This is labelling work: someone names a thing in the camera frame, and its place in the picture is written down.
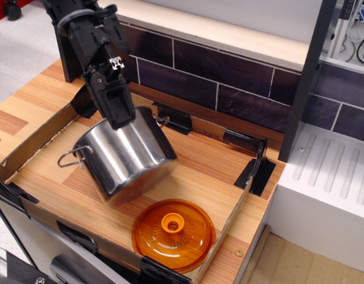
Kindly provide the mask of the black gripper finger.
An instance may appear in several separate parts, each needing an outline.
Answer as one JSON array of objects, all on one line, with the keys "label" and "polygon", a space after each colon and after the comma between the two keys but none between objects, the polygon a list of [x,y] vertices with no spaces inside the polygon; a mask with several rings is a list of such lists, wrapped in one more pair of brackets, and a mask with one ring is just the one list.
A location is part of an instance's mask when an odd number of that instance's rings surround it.
[{"label": "black gripper finger", "polygon": [[91,68],[82,74],[82,79],[92,102],[112,129],[117,130],[135,119],[135,107],[121,70]]}]

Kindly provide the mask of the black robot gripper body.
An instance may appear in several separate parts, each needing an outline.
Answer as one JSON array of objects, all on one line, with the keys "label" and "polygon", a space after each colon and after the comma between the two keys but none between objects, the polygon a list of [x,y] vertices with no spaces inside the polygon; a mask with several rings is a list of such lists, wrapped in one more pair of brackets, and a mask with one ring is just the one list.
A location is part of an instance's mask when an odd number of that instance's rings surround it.
[{"label": "black robot gripper body", "polygon": [[100,7],[97,1],[42,1],[52,25],[69,16],[64,26],[82,74],[91,68],[122,70],[131,48],[116,16],[115,4]]}]

